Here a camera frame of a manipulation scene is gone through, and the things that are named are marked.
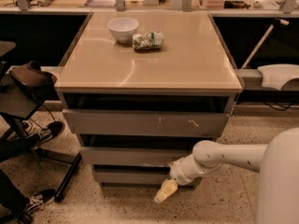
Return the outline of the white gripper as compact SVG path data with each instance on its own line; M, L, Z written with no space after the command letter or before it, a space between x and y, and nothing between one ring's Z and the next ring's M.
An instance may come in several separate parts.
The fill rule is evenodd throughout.
M162 203L172 194L178 190L178 185L187 186L193 182L193 178L189 178L183 172L183 160L179 159L177 161L171 161L169 163L170 167L170 177L172 179L166 179L161 188L158 190L154 197L156 203Z

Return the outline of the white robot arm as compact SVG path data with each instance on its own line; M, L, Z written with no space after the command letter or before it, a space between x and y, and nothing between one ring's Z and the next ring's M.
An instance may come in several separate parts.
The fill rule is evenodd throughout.
M161 203L180 186L212 175L225 165L259 174L255 224L299 224L299 129L260 145L223 145L200 141L192 153L170 163L170 177L154 201Z

